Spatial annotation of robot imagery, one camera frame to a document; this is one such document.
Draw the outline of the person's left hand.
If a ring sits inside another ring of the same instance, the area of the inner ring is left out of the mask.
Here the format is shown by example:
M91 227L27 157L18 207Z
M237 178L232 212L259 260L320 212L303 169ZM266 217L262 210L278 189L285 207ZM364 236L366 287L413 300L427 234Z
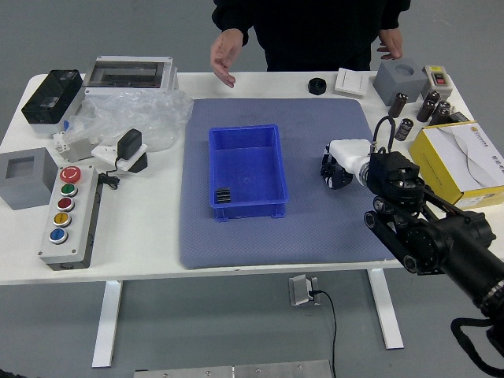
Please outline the person's left hand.
M382 60L397 60L403 57L403 39L399 28L379 31L380 46L377 52Z

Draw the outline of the person's right hand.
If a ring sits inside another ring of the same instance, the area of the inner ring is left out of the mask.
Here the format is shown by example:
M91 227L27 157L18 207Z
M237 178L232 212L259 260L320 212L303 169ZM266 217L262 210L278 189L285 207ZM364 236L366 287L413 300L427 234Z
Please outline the person's right hand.
M210 47L210 64L215 76L226 86L235 86L235 77L230 73L243 48L243 33L236 28L219 34Z

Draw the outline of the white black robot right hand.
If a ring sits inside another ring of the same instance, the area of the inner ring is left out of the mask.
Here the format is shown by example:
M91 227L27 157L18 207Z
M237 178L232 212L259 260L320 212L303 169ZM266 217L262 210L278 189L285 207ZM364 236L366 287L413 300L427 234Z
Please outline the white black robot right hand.
M366 139L332 140L324 149L321 176L329 188L337 190L356 178L367 186L371 143Z

